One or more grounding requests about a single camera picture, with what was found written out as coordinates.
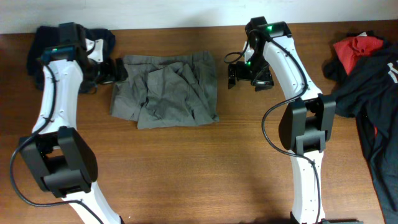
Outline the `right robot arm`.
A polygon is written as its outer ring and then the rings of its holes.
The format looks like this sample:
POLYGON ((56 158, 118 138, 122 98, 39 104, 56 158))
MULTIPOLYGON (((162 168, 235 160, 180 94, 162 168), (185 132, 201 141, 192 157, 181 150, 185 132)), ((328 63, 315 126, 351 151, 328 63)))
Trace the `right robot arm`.
POLYGON ((325 223, 321 167, 326 142, 331 137, 336 103, 309 77, 285 22, 268 23, 264 17, 255 17, 245 26, 245 33, 243 50, 228 62, 228 87, 245 80, 256 91, 262 91, 274 86, 274 78, 278 80, 285 100, 264 115, 286 107, 278 127, 282 147, 270 145, 289 156, 292 163, 294 204, 290 221, 325 223))

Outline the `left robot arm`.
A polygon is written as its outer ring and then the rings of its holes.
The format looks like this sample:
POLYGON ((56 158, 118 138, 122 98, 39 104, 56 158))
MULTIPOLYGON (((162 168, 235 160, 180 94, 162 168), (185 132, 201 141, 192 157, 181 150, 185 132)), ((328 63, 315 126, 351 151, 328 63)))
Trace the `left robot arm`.
POLYGON ((100 190, 94 152, 76 128, 79 89, 95 77, 103 48, 50 47, 40 61, 45 84, 39 117, 17 152, 40 189, 59 198, 59 205, 71 205, 84 223, 122 223, 100 190))

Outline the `grey shorts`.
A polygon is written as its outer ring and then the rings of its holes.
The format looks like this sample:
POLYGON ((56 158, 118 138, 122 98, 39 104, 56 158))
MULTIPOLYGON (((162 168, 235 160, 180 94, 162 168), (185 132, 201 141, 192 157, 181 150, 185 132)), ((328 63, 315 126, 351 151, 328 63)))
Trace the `grey shorts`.
POLYGON ((201 126, 219 120, 216 64, 209 51, 173 57, 125 55, 109 113, 138 129, 201 126))

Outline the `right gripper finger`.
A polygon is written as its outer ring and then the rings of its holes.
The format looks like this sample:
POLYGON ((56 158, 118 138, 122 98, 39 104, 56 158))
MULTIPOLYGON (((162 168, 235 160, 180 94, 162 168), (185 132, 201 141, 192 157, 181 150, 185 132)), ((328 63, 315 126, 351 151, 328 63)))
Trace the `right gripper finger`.
POLYGON ((255 91, 269 90, 274 87, 273 80, 256 80, 254 82, 255 91))
POLYGON ((235 64, 228 65, 228 89, 232 89, 236 85, 236 66, 235 64))

